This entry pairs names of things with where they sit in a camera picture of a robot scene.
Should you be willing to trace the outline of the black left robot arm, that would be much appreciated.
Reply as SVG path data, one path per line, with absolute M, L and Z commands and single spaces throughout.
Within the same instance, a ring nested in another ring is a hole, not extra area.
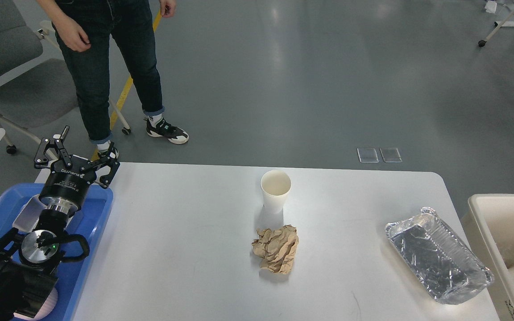
M 92 162 L 69 154 L 69 127 L 43 138 L 34 167 L 44 184 L 18 184 L 0 197 L 0 321 L 69 321 L 112 209 L 116 147 Z

